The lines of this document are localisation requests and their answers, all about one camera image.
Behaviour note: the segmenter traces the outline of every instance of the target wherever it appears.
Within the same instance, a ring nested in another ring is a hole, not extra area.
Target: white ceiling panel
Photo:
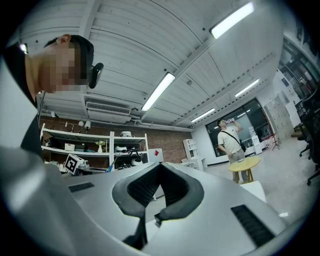
[[[105,0],[92,28],[138,42],[177,66],[199,45],[179,19],[148,0]]]
[[[163,111],[158,108],[151,108],[150,115],[148,115],[143,121],[147,123],[155,123],[155,124],[161,124],[161,125],[169,125],[174,120],[176,120],[180,115]]]
[[[187,73],[184,73],[179,77],[179,79],[175,80],[163,93],[161,98],[165,98],[167,95],[175,96],[181,101],[187,103],[189,105],[189,107],[187,107],[189,110],[197,106],[198,103],[209,98],[209,95],[202,89],[202,87]]]
[[[226,86],[210,52],[202,54],[186,72],[208,97],[217,94]]]
[[[86,1],[41,1],[24,19],[21,34],[54,28],[79,28]]]
[[[171,72],[174,70],[171,63],[140,44],[133,44],[110,33],[97,33],[99,32],[94,31],[90,35],[90,41],[94,45],[94,63],[102,62],[106,70],[143,81],[154,87],[166,74],[164,69]]]

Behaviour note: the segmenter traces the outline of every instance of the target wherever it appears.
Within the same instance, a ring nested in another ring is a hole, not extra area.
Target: white container
[[[260,144],[258,136],[257,135],[252,136],[251,139],[252,139],[252,144],[254,146],[255,154],[258,155],[258,154],[262,153],[262,148],[261,148],[261,144]]]
[[[76,147],[75,144],[68,144],[68,143],[64,144],[64,150],[66,151],[75,151],[75,147]]]

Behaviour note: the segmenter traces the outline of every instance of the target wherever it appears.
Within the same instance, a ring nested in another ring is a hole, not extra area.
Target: white box
[[[64,144],[64,150],[67,150],[67,151],[75,151],[75,147],[76,147],[75,144],[68,144],[68,143]]]

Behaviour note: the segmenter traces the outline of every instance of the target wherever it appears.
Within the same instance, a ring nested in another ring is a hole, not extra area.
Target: white cabinet
[[[186,159],[188,159],[189,162],[194,163],[194,168],[203,171],[203,163],[201,158],[198,154],[198,147],[194,139],[184,139],[183,140],[183,146],[185,150]]]

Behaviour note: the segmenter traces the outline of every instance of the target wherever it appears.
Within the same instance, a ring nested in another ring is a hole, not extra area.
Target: white t-shirt
[[[238,137],[238,127],[236,126],[228,126],[225,130],[228,134],[231,134],[233,137],[237,139],[238,142],[240,142]],[[226,150],[228,150],[230,153],[236,153],[241,149],[241,146],[234,138],[232,138],[230,135],[228,135],[224,132],[219,132],[218,134],[218,144],[224,146]]]

